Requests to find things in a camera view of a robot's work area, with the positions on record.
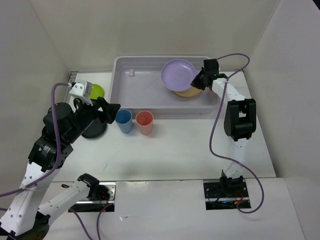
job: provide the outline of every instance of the green object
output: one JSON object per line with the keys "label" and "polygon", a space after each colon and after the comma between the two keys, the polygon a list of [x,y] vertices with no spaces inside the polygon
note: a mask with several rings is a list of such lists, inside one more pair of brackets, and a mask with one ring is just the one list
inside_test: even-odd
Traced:
{"label": "green object", "polygon": [[98,99],[98,97],[103,97],[104,94],[105,94],[105,91],[100,85],[92,84],[90,99]]}

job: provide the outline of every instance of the orange cup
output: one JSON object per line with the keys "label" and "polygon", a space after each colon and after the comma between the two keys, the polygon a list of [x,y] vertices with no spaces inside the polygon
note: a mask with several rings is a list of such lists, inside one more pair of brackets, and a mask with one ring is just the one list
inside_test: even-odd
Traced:
{"label": "orange cup", "polygon": [[136,123],[139,125],[140,132],[143,135],[149,135],[154,126],[154,116],[149,111],[141,111],[135,117]]}

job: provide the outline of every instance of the blue cup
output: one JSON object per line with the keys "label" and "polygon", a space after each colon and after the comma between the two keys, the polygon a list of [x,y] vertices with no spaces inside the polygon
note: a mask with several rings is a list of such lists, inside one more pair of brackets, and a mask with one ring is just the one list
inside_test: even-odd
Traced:
{"label": "blue cup", "polygon": [[115,122],[124,134],[132,131],[132,114],[129,110],[120,109],[115,116]]}

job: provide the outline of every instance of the black round base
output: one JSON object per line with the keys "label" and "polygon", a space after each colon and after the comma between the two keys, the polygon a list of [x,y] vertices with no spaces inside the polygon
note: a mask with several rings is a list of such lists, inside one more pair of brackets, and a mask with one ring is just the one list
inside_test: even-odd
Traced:
{"label": "black round base", "polygon": [[97,139],[101,137],[107,130],[107,124],[101,123],[97,118],[91,125],[82,133],[82,137],[86,139]]}

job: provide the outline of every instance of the gray plastic tub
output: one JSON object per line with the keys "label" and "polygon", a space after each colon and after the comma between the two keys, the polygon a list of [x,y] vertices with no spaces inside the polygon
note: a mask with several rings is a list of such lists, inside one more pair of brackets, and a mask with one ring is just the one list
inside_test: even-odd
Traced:
{"label": "gray plastic tub", "polygon": [[114,60],[109,103],[119,103],[133,114],[148,110],[154,115],[200,115],[213,111],[215,93],[206,89],[194,97],[181,97],[167,89],[161,80],[163,66],[184,59],[201,70],[206,56],[120,56]]}

